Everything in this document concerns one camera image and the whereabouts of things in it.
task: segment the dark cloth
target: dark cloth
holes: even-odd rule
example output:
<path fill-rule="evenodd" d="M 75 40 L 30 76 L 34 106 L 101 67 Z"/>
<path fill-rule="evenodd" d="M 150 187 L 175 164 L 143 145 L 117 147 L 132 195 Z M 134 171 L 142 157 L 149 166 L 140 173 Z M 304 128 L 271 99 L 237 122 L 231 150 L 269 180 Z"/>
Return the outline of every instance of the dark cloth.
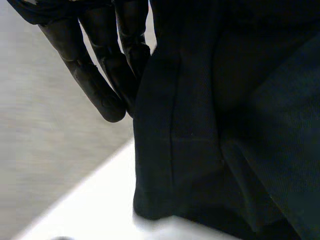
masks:
<path fill-rule="evenodd" d="M 237 2 L 176 0 L 158 20 L 165 7 L 151 1 L 158 45 L 136 100 L 134 210 L 243 239 L 271 226 L 317 240 L 320 3 Z M 210 224 L 215 213 L 224 225 Z"/>
<path fill-rule="evenodd" d="M 111 0 L 7 0 L 28 23 L 49 24 L 54 21 L 77 17 L 81 13 L 111 4 Z"/>

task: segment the glove finger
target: glove finger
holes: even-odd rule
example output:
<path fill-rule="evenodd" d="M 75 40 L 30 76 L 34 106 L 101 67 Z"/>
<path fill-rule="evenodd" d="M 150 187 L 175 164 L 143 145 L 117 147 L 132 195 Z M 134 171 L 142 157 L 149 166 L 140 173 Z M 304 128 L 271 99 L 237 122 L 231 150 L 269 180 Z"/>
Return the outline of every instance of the glove finger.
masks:
<path fill-rule="evenodd" d="M 78 19 L 66 18 L 39 27 L 101 115 L 112 123 L 123 119 L 125 107 L 93 64 Z"/>
<path fill-rule="evenodd" d="M 140 80 L 150 57 L 145 40 L 148 0 L 114 0 L 113 4 L 122 49 L 135 77 Z"/>
<path fill-rule="evenodd" d="M 108 4 L 88 10 L 79 20 L 109 82 L 133 117 L 139 84 L 118 44 L 114 6 Z"/>

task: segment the gray surface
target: gray surface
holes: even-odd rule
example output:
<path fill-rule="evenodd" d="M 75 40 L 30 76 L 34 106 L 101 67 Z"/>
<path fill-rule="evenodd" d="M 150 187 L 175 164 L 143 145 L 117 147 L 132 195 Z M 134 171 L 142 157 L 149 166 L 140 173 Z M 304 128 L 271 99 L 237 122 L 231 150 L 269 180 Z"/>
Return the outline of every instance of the gray surface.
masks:
<path fill-rule="evenodd" d="M 153 48 L 150 15 L 146 37 Z M 0 240 L 8 240 L 131 138 L 133 129 L 128 116 L 104 121 L 38 27 L 2 0 L 0 51 Z"/>

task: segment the white table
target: white table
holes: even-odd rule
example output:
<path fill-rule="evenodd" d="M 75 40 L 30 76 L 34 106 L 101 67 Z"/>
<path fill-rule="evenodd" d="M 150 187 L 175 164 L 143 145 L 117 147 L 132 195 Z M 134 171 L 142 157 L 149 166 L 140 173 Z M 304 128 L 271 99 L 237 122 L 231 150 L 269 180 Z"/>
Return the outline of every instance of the white table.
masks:
<path fill-rule="evenodd" d="M 177 217 L 158 222 L 133 217 L 135 180 L 131 140 L 14 240 L 237 239 Z"/>

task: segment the gloved hand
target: gloved hand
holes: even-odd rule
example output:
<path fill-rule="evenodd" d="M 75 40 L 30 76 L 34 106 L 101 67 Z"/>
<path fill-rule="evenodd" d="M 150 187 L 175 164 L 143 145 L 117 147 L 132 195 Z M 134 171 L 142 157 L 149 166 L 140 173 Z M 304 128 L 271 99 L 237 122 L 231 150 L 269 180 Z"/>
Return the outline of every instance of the gloved hand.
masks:
<path fill-rule="evenodd" d="M 145 42 L 148 0 L 8 0 L 37 24 L 73 78 L 105 120 L 133 117 L 135 98 L 150 48 Z M 113 89 L 93 64 L 80 24 Z M 124 54 L 118 45 L 117 23 Z"/>

